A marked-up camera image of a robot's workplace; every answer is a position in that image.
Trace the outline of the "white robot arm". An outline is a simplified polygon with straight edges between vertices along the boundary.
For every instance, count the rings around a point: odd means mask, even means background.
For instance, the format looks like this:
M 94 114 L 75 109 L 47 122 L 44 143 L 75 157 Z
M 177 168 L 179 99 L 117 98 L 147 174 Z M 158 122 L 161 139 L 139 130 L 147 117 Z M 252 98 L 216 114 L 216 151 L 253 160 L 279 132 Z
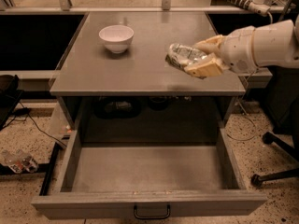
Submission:
M 193 47 L 206 54 L 204 59 L 184 68 L 193 77 L 218 76 L 224 69 L 236 74 L 252 74 L 267 66 L 298 69 L 298 21 L 248 26 L 210 37 Z

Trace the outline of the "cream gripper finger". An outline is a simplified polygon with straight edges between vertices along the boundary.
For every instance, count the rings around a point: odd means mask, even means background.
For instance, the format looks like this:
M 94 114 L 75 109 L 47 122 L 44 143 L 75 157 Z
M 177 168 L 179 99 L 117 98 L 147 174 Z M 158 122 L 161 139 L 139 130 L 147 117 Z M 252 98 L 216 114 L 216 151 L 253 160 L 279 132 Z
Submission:
M 221 54 L 221 44 L 225 39 L 225 35 L 215 35 L 206 40 L 202 40 L 193 45 L 194 48 L 200 49 L 206 54 L 214 53 L 219 56 Z
M 187 65 L 184 71 L 192 76 L 198 78 L 217 77 L 223 74 L 229 67 L 216 56 L 214 53 L 207 55 L 204 59 Z

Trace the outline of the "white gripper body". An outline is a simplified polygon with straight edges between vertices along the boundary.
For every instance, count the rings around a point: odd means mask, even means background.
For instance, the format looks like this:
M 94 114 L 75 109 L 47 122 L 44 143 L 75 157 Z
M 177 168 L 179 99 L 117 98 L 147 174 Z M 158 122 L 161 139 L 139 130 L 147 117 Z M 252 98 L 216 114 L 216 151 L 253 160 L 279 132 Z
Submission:
M 221 59 L 237 74 L 251 74 L 257 70 L 252 55 L 252 39 L 255 28 L 237 29 L 221 42 Z

